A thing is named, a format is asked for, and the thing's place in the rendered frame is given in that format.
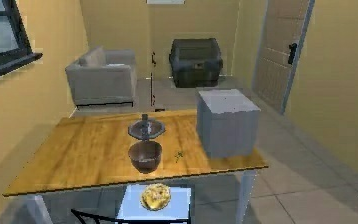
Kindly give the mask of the dark grey plate with candle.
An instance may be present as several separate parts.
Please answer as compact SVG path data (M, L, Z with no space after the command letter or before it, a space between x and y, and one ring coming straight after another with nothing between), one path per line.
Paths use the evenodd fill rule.
M142 114L140 120L135 121L128 127L128 134L142 141L155 139L164 132L164 123L150 118L147 114Z

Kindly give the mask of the black thin floor lamp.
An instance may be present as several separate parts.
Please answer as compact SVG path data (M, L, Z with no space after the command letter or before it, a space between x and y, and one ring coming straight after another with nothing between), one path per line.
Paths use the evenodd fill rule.
M162 112L165 111L165 108L162 105L156 104L156 96L154 94L154 70L157 65L157 62L155 60L155 55L156 53L152 51L151 53L152 70L150 72L150 105L153 108L154 112Z

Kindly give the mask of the grey box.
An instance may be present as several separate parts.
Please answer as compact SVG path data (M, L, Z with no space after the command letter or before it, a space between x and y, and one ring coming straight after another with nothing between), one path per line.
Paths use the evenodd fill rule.
M210 158L250 155L261 109L238 89L197 93L196 130Z

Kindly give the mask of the black chest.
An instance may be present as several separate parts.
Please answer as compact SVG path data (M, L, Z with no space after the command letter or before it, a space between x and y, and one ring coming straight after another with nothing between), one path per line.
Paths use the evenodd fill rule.
M214 87L223 68L215 38L174 39L169 62L177 88Z

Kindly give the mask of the dark brown bowl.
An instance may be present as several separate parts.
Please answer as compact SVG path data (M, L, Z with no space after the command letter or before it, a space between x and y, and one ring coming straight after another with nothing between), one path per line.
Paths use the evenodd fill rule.
M139 141L128 151L131 164L143 174L154 172L158 168L161 154L162 146L156 141Z

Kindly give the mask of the yellow round bread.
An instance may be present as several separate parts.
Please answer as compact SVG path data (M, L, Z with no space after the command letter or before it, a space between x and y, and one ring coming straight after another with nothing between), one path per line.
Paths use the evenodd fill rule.
M150 211L165 208L170 200L170 187L161 183L147 185L140 196L141 205Z

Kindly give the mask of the pale blue seat chair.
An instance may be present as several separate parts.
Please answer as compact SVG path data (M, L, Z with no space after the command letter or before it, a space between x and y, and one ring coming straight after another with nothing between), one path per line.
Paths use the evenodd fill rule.
M107 217L76 209L71 212L86 224L86 218L95 224L191 224L192 189L170 187L165 184L129 185L126 188L118 214Z

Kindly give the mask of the wooden top table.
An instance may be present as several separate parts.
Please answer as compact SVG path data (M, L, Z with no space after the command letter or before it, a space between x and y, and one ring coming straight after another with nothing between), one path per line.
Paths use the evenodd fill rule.
M139 173L128 156L130 146L136 142L128 135L128 126L141 117L139 113L63 118L3 195L21 195L38 224L52 224L42 198L46 192L240 172L234 224L241 224L256 171L268 166L259 152L211 159L198 138L194 110L151 112L149 116L163 122L166 128L156 138L163 147L156 171ZM183 151L183 157L175 163L178 151Z

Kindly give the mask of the brown room door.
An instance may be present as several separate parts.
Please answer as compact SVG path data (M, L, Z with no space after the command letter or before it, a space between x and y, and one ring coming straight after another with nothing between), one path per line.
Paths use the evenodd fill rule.
M315 0L267 0L252 90L278 113L286 109ZM298 47L288 64L289 45Z

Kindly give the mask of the black framed window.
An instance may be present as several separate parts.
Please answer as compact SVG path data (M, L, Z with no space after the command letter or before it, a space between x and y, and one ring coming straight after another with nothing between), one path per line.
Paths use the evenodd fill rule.
M32 50L16 0L0 0L0 77L42 56Z

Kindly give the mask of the white framed wall picture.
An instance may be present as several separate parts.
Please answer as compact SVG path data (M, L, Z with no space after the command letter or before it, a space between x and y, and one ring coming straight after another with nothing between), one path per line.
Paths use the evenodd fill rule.
M150 5L183 5L185 0L146 0Z

